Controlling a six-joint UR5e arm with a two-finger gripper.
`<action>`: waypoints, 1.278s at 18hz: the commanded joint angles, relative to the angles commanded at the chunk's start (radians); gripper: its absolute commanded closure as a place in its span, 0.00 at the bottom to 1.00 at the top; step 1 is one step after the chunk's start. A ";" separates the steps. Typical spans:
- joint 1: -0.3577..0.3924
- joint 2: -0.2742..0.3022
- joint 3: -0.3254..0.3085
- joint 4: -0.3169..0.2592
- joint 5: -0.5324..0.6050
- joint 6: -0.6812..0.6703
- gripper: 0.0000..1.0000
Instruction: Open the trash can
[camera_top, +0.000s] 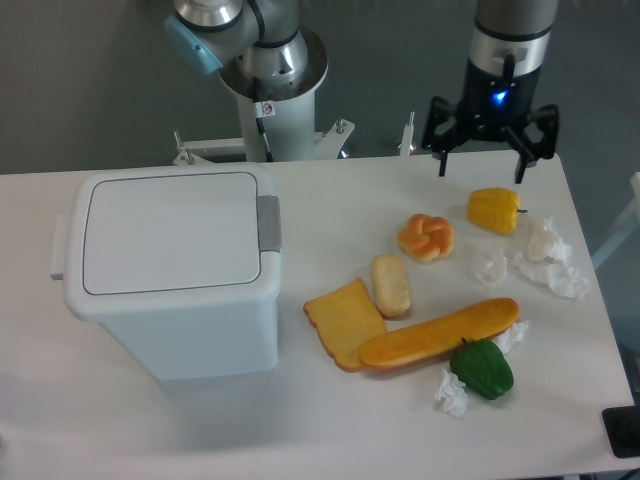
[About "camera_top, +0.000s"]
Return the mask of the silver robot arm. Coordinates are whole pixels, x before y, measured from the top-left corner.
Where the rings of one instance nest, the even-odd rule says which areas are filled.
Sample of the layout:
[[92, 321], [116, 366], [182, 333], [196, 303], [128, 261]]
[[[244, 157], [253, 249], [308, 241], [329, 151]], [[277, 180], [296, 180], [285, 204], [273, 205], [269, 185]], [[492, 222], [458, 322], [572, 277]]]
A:
[[[532, 108], [555, 20], [554, 1], [480, 1], [461, 100], [431, 100], [421, 145], [440, 162], [471, 140], [506, 143], [515, 172], [554, 156], [559, 111]], [[299, 22], [294, 1], [178, 1], [165, 32], [195, 70], [219, 74], [235, 96], [238, 140], [182, 142], [185, 163], [241, 152], [253, 162], [336, 159], [353, 131], [338, 120], [315, 128], [315, 93], [328, 58], [320, 38]]]

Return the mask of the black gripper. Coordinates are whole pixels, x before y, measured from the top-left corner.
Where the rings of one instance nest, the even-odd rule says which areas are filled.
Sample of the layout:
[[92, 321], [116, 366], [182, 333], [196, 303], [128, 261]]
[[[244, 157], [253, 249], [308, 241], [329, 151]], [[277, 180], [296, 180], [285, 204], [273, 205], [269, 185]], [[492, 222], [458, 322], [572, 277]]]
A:
[[521, 184], [527, 168], [555, 155], [559, 108], [549, 104], [532, 110], [540, 69], [505, 81], [467, 61], [461, 101], [452, 104], [434, 96], [429, 105], [421, 148], [439, 161], [444, 177], [449, 153], [470, 139], [506, 141], [518, 153], [514, 182]]

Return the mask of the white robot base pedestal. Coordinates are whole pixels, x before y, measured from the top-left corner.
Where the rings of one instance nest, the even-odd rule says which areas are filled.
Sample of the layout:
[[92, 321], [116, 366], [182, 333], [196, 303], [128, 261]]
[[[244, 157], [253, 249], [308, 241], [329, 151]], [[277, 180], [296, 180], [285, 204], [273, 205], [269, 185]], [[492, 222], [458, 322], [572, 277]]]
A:
[[235, 97], [243, 136], [251, 116], [275, 116], [283, 122], [306, 117], [315, 131], [316, 91], [327, 71], [324, 43], [302, 26], [281, 46], [249, 47], [223, 67], [220, 76]]

